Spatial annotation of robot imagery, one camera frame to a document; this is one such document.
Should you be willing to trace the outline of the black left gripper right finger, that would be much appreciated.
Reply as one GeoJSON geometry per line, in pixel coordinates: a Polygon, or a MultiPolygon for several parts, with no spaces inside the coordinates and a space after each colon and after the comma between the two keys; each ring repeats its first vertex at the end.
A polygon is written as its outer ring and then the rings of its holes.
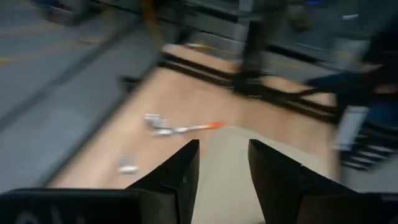
{"type": "Polygon", "coordinates": [[[257,139],[249,140],[248,160],[267,224],[295,223],[301,199],[306,194],[352,192],[257,139]]]}

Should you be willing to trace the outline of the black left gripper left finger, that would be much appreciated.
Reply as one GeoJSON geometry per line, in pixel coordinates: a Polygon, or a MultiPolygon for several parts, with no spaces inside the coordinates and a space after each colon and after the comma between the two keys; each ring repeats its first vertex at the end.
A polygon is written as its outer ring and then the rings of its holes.
{"type": "Polygon", "coordinates": [[[199,169],[200,141],[194,139],[128,187],[138,199],[131,223],[190,224],[199,169]]]}

